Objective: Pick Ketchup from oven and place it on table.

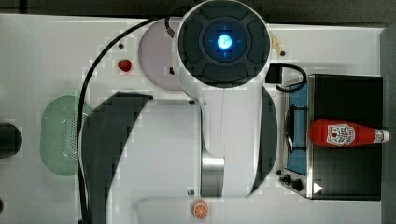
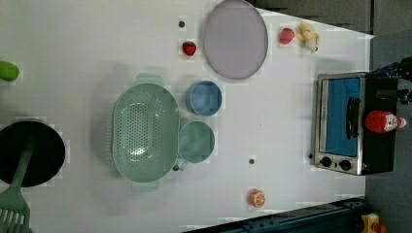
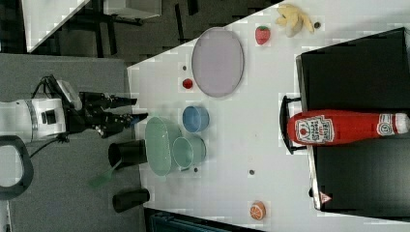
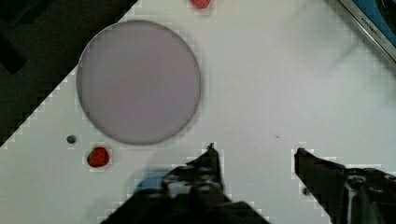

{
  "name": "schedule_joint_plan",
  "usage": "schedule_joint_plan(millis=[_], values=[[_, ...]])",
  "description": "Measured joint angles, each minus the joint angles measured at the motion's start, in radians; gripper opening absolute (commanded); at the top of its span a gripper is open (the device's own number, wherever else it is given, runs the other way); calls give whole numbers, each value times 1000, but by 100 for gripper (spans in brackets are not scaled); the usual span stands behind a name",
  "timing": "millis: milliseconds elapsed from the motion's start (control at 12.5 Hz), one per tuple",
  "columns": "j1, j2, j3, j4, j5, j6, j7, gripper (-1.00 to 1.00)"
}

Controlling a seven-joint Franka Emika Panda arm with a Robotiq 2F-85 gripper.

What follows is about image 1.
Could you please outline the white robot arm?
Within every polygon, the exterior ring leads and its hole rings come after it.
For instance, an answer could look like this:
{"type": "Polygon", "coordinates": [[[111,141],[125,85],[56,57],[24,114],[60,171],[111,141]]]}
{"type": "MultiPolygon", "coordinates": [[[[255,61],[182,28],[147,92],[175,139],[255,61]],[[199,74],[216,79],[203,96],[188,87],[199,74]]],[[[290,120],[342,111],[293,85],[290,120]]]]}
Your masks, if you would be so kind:
{"type": "Polygon", "coordinates": [[[200,108],[203,197],[247,197],[275,164],[276,109],[264,87],[271,47],[265,21],[237,0],[206,0],[175,31],[176,78],[200,108]]]}

